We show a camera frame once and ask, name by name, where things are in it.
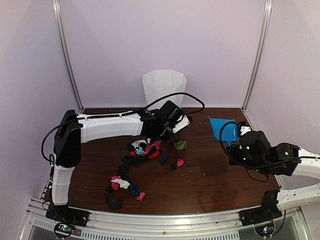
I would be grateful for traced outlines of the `blue plastic dustpan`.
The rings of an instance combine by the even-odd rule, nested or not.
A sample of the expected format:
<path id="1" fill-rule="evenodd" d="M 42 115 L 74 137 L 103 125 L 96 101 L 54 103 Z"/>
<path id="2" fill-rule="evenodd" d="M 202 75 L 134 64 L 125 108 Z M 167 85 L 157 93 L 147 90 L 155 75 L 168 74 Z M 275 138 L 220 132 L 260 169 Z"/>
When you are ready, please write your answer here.
<path id="1" fill-rule="evenodd" d="M 213 137 L 219 143 L 222 141 L 227 146 L 240 139 L 238 125 L 235 119 L 209 118 Z"/>

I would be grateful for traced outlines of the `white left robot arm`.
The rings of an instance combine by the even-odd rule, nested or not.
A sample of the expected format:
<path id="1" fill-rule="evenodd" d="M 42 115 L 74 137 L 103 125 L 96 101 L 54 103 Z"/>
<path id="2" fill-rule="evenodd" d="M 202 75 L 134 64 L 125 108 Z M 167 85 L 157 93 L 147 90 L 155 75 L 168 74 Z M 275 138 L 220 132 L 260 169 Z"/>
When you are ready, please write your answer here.
<path id="1" fill-rule="evenodd" d="M 57 127 L 53 146 L 52 213 L 61 222 L 72 218 L 68 204 L 71 177 L 81 161 L 82 144 L 122 136 L 160 138 L 171 143 L 191 121 L 175 103 L 168 100 L 160 109 L 129 110 L 111 114 L 76 114 L 68 110 Z"/>

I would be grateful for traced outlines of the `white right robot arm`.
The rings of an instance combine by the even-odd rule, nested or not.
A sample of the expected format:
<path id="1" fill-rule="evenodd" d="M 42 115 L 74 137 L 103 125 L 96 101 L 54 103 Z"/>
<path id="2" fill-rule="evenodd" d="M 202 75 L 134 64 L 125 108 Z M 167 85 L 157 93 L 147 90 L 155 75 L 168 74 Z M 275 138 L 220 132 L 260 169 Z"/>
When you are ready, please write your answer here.
<path id="1" fill-rule="evenodd" d="M 320 156 L 297 145 L 282 142 L 271 146 L 265 133 L 259 131 L 242 131 L 238 144 L 222 148 L 230 165 L 254 170 L 266 177 L 305 176 L 320 178 Z M 256 210 L 259 220 L 268 220 L 275 212 L 289 208 L 318 204 L 320 202 L 320 185 L 314 184 L 291 190 L 267 191 L 261 206 Z"/>

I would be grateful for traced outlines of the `pink paper strip scrap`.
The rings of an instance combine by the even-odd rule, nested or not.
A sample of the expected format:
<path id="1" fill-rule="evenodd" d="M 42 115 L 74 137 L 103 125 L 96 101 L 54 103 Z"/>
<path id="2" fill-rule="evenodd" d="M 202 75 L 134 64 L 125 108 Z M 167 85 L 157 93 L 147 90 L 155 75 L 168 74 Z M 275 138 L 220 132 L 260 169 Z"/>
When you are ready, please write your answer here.
<path id="1" fill-rule="evenodd" d="M 153 147 L 155 147 L 155 149 L 158 151 L 160 149 L 161 143 L 162 143 L 162 141 L 158 140 L 158 141 L 155 141 L 154 143 L 148 145 L 145 148 L 145 151 L 142 153 L 142 156 L 146 156 L 153 149 Z"/>

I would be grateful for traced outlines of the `green paper scrap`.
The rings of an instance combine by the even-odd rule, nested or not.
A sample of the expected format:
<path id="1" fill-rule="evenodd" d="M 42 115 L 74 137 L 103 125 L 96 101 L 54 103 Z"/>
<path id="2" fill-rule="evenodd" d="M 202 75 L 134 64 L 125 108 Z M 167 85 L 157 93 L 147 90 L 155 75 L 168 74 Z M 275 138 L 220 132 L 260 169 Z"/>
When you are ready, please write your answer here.
<path id="1" fill-rule="evenodd" d="M 185 140 L 180 140 L 173 143 L 174 148 L 178 151 L 184 151 L 188 148 L 188 143 Z"/>

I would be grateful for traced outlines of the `small blue centre scrap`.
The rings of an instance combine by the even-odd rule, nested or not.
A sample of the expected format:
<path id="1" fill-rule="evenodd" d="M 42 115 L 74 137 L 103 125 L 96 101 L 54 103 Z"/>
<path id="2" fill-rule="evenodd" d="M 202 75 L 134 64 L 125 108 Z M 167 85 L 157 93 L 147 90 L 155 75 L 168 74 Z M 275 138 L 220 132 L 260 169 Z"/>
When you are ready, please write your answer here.
<path id="1" fill-rule="evenodd" d="M 167 161 L 167 159 L 168 159 L 168 155 L 167 155 L 167 154 L 163 154 L 163 155 L 161 156 L 161 159 L 160 159 L 159 163 L 160 163 L 161 165 L 164 165 L 165 162 Z"/>

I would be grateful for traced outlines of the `small pink paper ball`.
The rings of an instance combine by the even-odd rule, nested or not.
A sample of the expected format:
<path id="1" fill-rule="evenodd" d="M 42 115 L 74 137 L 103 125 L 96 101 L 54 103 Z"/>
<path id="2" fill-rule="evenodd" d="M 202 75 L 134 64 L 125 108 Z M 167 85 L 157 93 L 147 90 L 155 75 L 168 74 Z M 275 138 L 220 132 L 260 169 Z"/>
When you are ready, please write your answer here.
<path id="1" fill-rule="evenodd" d="M 185 161 L 179 158 L 176 165 L 177 167 L 182 167 L 184 164 L 185 164 Z"/>

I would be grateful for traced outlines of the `small black paper ball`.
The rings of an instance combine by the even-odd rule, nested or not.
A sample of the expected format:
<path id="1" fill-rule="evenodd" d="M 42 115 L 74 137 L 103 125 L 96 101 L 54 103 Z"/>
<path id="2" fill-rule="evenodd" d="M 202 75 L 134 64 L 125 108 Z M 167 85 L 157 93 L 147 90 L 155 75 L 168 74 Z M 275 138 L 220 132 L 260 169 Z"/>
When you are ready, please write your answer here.
<path id="1" fill-rule="evenodd" d="M 176 170 L 177 169 L 177 163 L 176 162 L 172 162 L 170 165 L 170 169 L 171 170 Z"/>

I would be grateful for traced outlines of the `light blue paper scrap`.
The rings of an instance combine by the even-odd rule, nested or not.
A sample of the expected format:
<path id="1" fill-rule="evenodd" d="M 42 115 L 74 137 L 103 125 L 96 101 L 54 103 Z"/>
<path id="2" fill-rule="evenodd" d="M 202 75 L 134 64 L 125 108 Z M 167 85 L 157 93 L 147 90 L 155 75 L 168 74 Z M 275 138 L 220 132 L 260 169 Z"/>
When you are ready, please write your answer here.
<path id="1" fill-rule="evenodd" d="M 138 148 L 135 149 L 135 153 L 138 156 L 141 156 L 145 152 L 144 148 L 139 146 Z"/>

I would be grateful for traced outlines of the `long white paper scrap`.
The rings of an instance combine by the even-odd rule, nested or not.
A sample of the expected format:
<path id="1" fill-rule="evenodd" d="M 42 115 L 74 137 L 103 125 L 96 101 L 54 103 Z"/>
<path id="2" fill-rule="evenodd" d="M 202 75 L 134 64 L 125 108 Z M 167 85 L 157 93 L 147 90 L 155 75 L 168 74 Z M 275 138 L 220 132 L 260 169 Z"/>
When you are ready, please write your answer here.
<path id="1" fill-rule="evenodd" d="M 145 147 L 148 146 L 150 143 L 151 143 L 151 139 L 150 139 L 150 138 L 146 138 L 146 139 L 136 140 L 136 141 L 132 142 L 131 145 L 132 145 L 134 148 L 138 148 L 138 147 L 145 148 Z"/>

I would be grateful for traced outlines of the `long black paper scrap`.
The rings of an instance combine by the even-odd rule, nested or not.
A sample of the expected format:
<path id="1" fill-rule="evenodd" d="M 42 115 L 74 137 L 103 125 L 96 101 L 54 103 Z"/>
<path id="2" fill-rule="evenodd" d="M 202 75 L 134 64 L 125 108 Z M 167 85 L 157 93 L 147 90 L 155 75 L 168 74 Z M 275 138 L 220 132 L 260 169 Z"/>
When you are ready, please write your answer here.
<path id="1" fill-rule="evenodd" d="M 128 172 L 132 166 L 137 167 L 142 162 L 146 161 L 149 156 L 148 155 L 133 155 L 134 152 L 130 152 L 122 158 L 122 164 L 118 166 L 117 173 L 121 177 L 122 180 L 129 180 Z"/>

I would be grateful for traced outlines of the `translucent white waste bin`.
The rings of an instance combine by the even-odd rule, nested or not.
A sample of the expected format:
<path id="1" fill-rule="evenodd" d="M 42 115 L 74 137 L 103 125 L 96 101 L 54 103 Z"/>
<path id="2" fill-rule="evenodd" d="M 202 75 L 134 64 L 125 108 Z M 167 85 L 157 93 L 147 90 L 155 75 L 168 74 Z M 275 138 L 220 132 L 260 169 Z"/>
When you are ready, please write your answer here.
<path id="1" fill-rule="evenodd" d="M 146 104 L 173 93 L 184 92 L 187 79 L 183 73 L 170 70 L 153 70 L 142 76 Z"/>

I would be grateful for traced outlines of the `dark blue front paper scrap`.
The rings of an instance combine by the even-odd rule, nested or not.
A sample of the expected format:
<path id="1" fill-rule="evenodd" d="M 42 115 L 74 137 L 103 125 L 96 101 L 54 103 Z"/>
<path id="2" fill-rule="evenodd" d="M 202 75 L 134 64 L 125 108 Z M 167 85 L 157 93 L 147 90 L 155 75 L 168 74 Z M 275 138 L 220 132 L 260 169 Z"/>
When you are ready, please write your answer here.
<path id="1" fill-rule="evenodd" d="M 138 197 L 141 193 L 139 188 L 134 182 L 131 182 L 130 185 L 128 186 L 129 191 L 131 192 L 133 197 Z"/>

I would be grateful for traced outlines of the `small pink scrap near front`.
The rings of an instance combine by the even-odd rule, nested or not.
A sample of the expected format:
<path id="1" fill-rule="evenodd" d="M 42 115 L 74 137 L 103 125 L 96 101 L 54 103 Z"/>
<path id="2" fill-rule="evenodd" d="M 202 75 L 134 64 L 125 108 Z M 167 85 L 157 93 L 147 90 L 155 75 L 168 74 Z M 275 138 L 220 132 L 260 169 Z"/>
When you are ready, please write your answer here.
<path id="1" fill-rule="evenodd" d="M 141 192 L 141 193 L 136 197 L 136 200 L 142 202 L 145 197 L 146 197 L 146 193 L 145 193 L 145 192 Z"/>

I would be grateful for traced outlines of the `black curled paper scrap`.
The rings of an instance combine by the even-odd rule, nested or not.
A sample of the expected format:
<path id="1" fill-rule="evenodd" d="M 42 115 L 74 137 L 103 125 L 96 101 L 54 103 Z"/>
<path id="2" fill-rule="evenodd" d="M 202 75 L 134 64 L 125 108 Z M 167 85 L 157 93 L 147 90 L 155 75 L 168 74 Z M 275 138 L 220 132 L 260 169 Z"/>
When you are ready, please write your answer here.
<path id="1" fill-rule="evenodd" d="M 114 199 L 114 194 L 112 192 L 105 193 L 105 200 L 109 209 L 117 210 L 122 208 L 123 203 L 120 199 Z"/>

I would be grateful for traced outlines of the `aluminium right frame rail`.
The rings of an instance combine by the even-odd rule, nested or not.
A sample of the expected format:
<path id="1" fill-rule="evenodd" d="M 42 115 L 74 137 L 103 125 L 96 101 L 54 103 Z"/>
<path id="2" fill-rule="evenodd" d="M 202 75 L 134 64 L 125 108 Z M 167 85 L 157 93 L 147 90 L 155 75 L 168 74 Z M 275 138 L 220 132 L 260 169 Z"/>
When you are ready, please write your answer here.
<path id="1" fill-rule="evenodd" d="M 264 1 L 264 9 L 263 9 L 258 45 L 256 49 L 256 54 L 253 62 L 249 84 L 248 84 L 245 98 L 241 107 L 242 113 L 244 114 L 247 122 L 249 123 L 249 125 L 252 127 L 253 130 L 255 130 L 257 127 L 249 112 L 249 104 L 254 92 L 254 87 L 259 74 L 260 66 L 263 59 L 263 53 L 265 50 L 265 46 L 266 46 L 266 42 L 269 34 L 270 23 L 272 18 L 272 5 L 273 5 L 272 0 Z"/>

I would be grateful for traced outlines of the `aluminium frame rail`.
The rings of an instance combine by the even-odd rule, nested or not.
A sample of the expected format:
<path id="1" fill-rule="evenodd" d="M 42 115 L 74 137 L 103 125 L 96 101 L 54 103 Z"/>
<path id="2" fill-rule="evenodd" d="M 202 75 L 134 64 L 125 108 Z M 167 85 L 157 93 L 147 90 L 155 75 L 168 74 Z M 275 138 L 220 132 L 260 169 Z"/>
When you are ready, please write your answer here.
<path id="1" fill-rule="evenodd" d="M 68 51 L 67 40 L 66 40 L 65 31 L 64 31 L 62 11 L 61 11 L 61 1 L 53 0 L 52 6 L 53 6 L 53 14 L 54 14 L 55 23 L 56 23 L 58 40 L 61 48 L 62 59 L 63 59 L 64 67 L 66 70 L 67 79 L 71 88 L 71 92 L 75 100 L 76 112 L 82 113 L 84 111 L 84 106 L 83 106 L 80 93 L 76 84 L 72 63 L 71 63 L 71 58 Z"/>
<path id="2" fill-rule="evenodd" d="M 249 123 L 249 125 L 252 127 L 253 130 L 255 130 L 257 127 L 249 112 L 249 104 L 254 92 L 254 87 L 259 74 L 260 66 L 263 59 L 263 53 L 265 50 L 265 46 L 266 46 L 266 42 L 269 34 L 270 23 L 272 18 L 272 5 L 273 5 L 272 0 L 264 1 L 264 9 L 263 9 L 258 45 L 256 49 L 256 54 L 253 62 L 249 84 L 248 84 L 245 98 L 241 107 L 242 113 L 244 114 L 247 122 Z"/>

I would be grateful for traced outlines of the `aluminium left frame rail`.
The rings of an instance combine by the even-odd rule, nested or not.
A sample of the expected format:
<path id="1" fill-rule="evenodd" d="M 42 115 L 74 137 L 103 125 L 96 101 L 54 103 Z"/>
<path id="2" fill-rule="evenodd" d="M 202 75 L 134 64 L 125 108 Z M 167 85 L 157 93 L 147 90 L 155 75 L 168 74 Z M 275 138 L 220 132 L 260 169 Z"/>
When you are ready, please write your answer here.
<path id="1" fill-rule="evenodd" d="M 61 1 L 53 0 L 52 6 L 53 6 L 53 14 L 54 14 L 55 23 L 56 23 L 58 40 L 61 48 L 62 59 L 63 59 L 64 67 L 66 70 L 67 79 L 71 88 L 71 92 L 75 100 L 76 112 L 82 113 L 84 111 L 84 106 L 83 106 L 80 93 L 76 84 L 72 63 L 71 63 L 71 58 L 68 51 L 67 40 L 66 40 L 65 31 L 64 31 L 62 11 L 61 11 Z"/>

